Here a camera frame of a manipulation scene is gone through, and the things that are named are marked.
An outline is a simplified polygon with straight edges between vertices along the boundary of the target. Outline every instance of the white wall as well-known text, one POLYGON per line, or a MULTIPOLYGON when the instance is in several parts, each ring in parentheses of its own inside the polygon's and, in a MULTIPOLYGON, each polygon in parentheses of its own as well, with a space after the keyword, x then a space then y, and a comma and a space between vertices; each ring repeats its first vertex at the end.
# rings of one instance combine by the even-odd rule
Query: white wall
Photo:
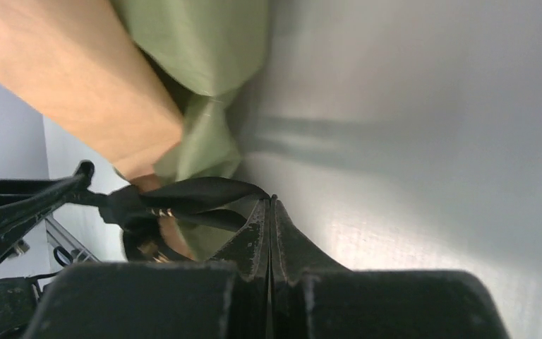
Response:
POLYGON ((351 268, 461 268, 542 338, 542 0, 271 0, 242 177, 351 268))
MULTIPOLYGON (((42 115, 0 86, 0 179, 46 179, 42 115)), ((24 238, 28 253, 0 265, 0 278, 50 272, 44 224, 24 238)))

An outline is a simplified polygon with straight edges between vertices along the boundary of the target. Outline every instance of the green fabric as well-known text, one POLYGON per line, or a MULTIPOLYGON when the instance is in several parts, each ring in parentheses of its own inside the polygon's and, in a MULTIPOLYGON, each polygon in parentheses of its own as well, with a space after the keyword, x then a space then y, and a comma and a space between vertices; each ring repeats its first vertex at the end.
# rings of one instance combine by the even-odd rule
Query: green fabric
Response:
MULTIPOLYGON (((258 71, 267 46, 267 0, 111 0, 121 22, 184 113, 183 138, 157 164, 163 184, 230 177, 241 156, 225 109, 258 71)), ((179 224, 198 260, 234 234, 179 224)))
POLYGON ((111 0, 140 48, 196 94, 235 90, 263 65, 267 0, 111 0))

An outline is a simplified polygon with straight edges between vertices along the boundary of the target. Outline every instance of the black plastic part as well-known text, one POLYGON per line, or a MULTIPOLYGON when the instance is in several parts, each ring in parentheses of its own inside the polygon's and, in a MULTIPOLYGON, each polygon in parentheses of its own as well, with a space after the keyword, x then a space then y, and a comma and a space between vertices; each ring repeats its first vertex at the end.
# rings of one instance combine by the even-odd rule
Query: black plastic part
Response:
POLYGON ((309 273, 294 291, 303 316, 290 338, 507 338, 487 290, 465 272, 309 273))
MULTIPOLYGON (((254 185, 199 178, 106 197, 87 190, 93 170, 84 163, 59 181, 1 182, 0 260, 46 214, 71 202, 97 206, 105 220, 122 224, 128 259, 178 262, 66 268, 24 338, 508 338, 472 275, 350 271, 294 226, 276 196, 254 185), (258 200, 247 220, 215 212, 246 196, 258 200), (162 241, 156 215, 163 208, 238 232, 208 262, 195 263, 162 241)), ((0 322, 0 331, 12 323, 0 322)))
POLYGON ((0 181, 0 263, 11 247, 54 210, 90 185, 95 166, 81 162, 72 177, 0 181))
POLYGON ((237 280, 219 262, 70 266, 24 338, 228 338, 237 280))
POLYGON ((21 336, 34 315, 36 305, 37 294, 30 280, 0 279, 0 338, 16 332, 21 336))

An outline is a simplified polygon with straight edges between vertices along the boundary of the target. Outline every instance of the tan paper bag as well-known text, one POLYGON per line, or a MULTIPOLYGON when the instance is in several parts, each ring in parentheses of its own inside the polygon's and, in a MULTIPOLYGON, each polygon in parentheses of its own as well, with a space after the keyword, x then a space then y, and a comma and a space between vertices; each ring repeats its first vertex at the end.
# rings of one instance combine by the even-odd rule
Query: tan paper bag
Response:
POLYGON ((181 139, 181 115, 107 0, 0 0, 0 83, 126 179, 181 139))

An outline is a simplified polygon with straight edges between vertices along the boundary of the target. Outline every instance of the black strap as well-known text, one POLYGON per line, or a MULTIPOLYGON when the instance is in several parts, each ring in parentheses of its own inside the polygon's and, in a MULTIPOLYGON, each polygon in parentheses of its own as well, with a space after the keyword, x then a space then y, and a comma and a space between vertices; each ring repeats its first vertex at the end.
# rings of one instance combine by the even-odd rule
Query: black strap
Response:
POLYGON ((224 208, 225 205, 245 197, 256 200, 270 198, 256 185, 220 177, 187 179, 146 193, 139 193, 134 186, 126 186, 108 195, 104 203, 100 196, 87 197, 83 196, 76 203, 100 206, 105 222, 118 224, 129 232, 137 231, 136 225, 138 228, 144 225, 140 220, 165 215, 236 232, 246 219, 224 208))
POLYGON ((187 179, 140 195, 148 208, 171 208, 196 214, 222 207, 247 196, 269 199, 259 186, 220 177, 187 179))

